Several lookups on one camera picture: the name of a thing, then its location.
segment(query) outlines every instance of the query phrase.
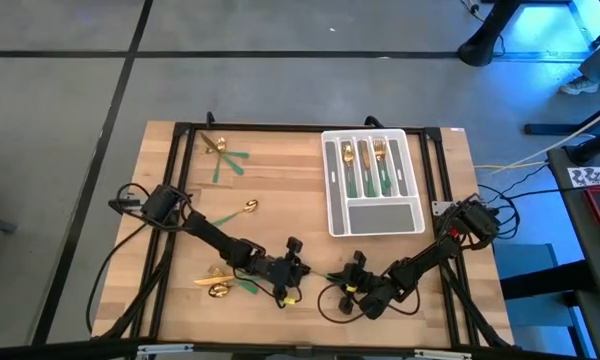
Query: spoon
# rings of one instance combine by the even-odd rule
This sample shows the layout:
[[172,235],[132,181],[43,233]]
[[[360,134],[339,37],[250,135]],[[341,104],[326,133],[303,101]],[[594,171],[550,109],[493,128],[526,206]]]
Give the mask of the spoon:
[[[216,146],[218,147],[218,150],[220,150],[220,152],[223,152],[224,149],[227,148],[227,142],[224,140],[224,138],[220,138],[218,139],[218,141],[216,141]],[[213,181],[214,184],[218,183],[218,180],[220,179],[220,159],[222,158],[222,156],[218,156],[218,160],[216,161],[216,169],[213,171],[213,179],[211,181]]]
[[247,203],[244,205],[244,207],[242,209],[240,209],[240,210],[234,212],[233,214],[226,216],[218,221],[214,221],[213,225],[220,226],[242,213],[254,212],[257,207],[258,207],[258,200],[255,200],[255,199],[249,200],[249,201],[247,201]]
[[357,191],[356,191],[356,184],[355,184],[355,180],[353,178],[353,149],[351,148],[351,145],[345,145],[343,147],[343,152],[342,152],[342,160],[344,160],[344,163],[347,165],[347,170],[346,170],[346,175],[347,175],[347,187],[348,187],[348,191],[347,191],[347,195],[350,198],[357,198]]

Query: fork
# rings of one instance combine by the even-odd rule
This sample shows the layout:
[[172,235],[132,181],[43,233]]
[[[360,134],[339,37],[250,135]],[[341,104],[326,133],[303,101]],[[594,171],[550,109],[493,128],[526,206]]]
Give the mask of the fork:
[[387,171],[387,144],[384,140],[373,140],[373,151],[376,153],[378,172],[380,173],[380,191],[383,196],[391,196],[391,179]]

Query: gray floor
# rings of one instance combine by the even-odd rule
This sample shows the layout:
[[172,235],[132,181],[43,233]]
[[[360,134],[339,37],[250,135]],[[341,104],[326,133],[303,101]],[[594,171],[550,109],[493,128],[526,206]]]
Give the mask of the gray floor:
[[[0,49],[127,49],[141,7],[140,0],[0,1]],[[163,0],[140,48],[454,51],[478,26],[454,0]],[[565,6],[524,7],[503,34],[513,53],[587,46]],[[0,234],[0,346],[29,340],[122,61],[0,59],[0,216],[19,225]],[[119,221],[106,201],[130,179],[146,121],[198,121],[211,110],[219,121],[359,124],[373,114],[386,125],[465,127],[476,164],[505,164],[557,140],[524,136],[524,123],[576,123],[600,108],[600,91],[556,94],[576,68],[534,61],[471,68],[453,59],[136,60],[50,341],[88,337],[83,309]],[[478,175],[501,188],[526,172]],[[520,190],[549,186],[545,172]],[[561,263],[582,256],[559,196],[521,200],[523,225],[512,241],[552,242]],[[539,220],[548,208],[551,229]],[[556,340],[564,336],[514,332],[523,346],[572,350]]]

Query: label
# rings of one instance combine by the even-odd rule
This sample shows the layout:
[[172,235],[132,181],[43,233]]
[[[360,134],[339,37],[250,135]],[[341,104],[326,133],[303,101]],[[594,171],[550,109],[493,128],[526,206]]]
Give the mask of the label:
[[600,185],[600,167],[567,168],[573,187]]

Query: wooden table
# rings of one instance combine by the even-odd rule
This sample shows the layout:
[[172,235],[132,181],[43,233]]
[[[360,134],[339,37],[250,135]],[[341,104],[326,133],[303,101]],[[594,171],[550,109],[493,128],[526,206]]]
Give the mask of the wooden table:
[[[147,124],[133,182],[150,190],[161,183],[173,127],[173,122],[151,121]],[[213,221],[239,210],[248,200],[257,199],[260,205],[256,212],[241,214],[221,229],[231,236],[257,242],[269,254],[284,255],[287,238],[295,236],[304,242],[300,253],[303,262],[321,273],[340,271],[351,260],[355,250],[361,250],[367,256],[367,270],[379,273],[394,260],[413,256],[434,240],[417,136],[407,138],[423,210],[427,214],[427,230],[410,236],[333,238],[327,230],[320,133],[206,133],[212,139],[224,137],[228,150],[248,152],[251,158],[236,159],[245,169],[244,176],[235,175],[223,163],[220,181],[213,184],[211,178],[216,156],[205,154],[206,146],[198,131],[186,189],[187,193],[194,194],[194,207]],[[445,128],[442,136],[452,192],[455,200],[461,200],[477,191],[467,139],[463,129]],[[430,148],[437,191],[441,193],[433,144]],[[180,162],[181,155],[176,160],[174,185]],[[138,225],[139,221],[123,217],[117,241]],[[94,335],[109,329],[136,295],[150,232],[143,230],[113,257],[94,324]],[[513,343],[492,249],[467,251],[465,260],[473,300],[498,334]],[[207,270],[211,265],[221,264],[223,262],[216,250],[204,242],[186,233],[177,235],[159,339],[276,345],[450,346],[437,269],[427,272],[419,283],[422,305],[416,315],[404,316],[388,309],[377,320],[362,318],[348,325],[338,325],[323,319],[316,309],[318,293],[328,285],[324,278],[306,276],[301,284],[302,302],[279,310],[270,297],[261,293],[252,295],[244,289],[234,288],[227,297],[215,299],[207,295],[206,287],[194,284],[194,280],[208,276]],[[322,299],[323,309],[333,318],[345,319],[347,317],[337,308],[341,293],[337,289],[332,290]],[[461,340],[467,343],[462,306],[457,299],[455,303]],[[150,299],[149,310],[145,311],[143,318],[142,334],[148,332],[151,304]],[[398,305],[401,309],[412,309],[415,296]]]

